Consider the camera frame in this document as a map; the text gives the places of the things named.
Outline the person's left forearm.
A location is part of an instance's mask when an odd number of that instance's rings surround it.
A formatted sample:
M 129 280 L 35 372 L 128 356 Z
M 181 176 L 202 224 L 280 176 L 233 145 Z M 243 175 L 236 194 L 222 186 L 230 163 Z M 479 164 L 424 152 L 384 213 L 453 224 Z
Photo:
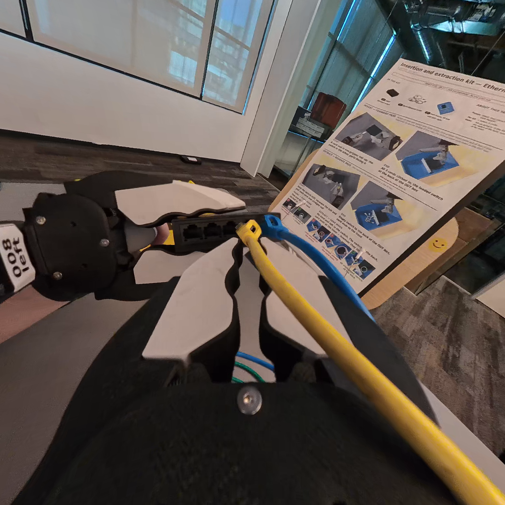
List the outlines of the person's left forearm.
M 28 286 L 1 303 L 1 343 L 69 304 L 48 299 Z

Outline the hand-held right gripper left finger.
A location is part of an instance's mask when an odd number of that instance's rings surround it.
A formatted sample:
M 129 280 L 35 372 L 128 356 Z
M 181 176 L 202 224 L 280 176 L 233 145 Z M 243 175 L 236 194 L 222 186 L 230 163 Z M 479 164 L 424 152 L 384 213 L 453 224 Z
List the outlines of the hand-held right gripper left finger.
M 182 274 L 142 352 L 148 360 L 202 364 L 213 382 L 231 382 L 240 345 L 236 292 L 242 243 L 231 238 Z

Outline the black network switch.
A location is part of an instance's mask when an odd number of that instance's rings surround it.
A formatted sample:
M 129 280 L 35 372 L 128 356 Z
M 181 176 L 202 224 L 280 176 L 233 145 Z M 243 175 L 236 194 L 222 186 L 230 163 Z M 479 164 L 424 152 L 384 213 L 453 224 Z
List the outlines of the black network switch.
M 231 238 L 238 238 L 236 228 L 255 220 L 261 224 L 265 213 L 215 214 L 193 218 L 175 218 L 171 221 L 174 251 L 188 254 L 208 252 Z

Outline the brown cardboard sheet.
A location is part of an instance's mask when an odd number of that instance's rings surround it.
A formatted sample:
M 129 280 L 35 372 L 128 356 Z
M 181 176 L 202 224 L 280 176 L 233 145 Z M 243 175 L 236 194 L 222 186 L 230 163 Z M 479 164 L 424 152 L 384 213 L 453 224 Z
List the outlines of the brown cardboard sheet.
M 456 215 L 458 237 L 438 259 L 409 281 L 405 287 L 415 295 L 438 280 L 468 253 L 490 237 L 502 224 L 496 218 L 487 218 L 469 208 Z

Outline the wooden display board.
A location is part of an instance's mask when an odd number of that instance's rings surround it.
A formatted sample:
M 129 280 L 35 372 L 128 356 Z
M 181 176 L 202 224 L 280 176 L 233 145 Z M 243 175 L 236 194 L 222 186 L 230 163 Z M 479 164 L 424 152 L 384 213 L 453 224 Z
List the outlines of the wooden display board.
M 458 222 L 456 221 L 456 217 L 453 215 L 443 225 L 436 224 L 435 231 L 429 232 L 427 239 L 422 239 L 420 245 L 416 245 L 413 252 L 374 287 L 371 287 L 361 296 L 368 309 L 375 309 L 381 306 L 382 303 L 401 290 L 402 287 L 444 253 L 437 254 L 428 249 L 427 241 L 432 236 L 446 239 L 449 243 L 449 249 L 458 237 Z

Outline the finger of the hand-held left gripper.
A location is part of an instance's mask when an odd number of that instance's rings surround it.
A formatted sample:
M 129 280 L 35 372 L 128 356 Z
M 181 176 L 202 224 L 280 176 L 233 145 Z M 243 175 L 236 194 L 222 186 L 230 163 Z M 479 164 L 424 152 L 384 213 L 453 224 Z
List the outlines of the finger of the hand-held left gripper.
M 175 180 L 168 184 L 115 191 L 117 209 L 140 227 L 156 227 L 172 217 L 244 210 L 245 202 L 217 188 Z
M 199 259 L 199 252 L 173 255 L 164 249 L 146 249 L 133 268 L 136 285 L 157 284 L 180 277 Z

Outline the brown box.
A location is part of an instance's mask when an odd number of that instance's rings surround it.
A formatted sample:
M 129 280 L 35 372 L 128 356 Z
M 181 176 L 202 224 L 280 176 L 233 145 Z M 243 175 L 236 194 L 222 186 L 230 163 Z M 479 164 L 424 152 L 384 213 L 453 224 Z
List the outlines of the brown box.
M 319 92 L 312 106 L 310 119 L 335 129 L 346 109 L 346 104 L 339 98 Z

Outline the instruction poster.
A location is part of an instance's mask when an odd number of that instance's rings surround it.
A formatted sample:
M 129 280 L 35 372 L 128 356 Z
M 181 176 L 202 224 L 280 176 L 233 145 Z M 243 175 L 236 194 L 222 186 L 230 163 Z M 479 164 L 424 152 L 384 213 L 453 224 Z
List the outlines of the instruction poster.
M 504 163 L 504 83 L 399 59 L 274 212 L 363 295 Z

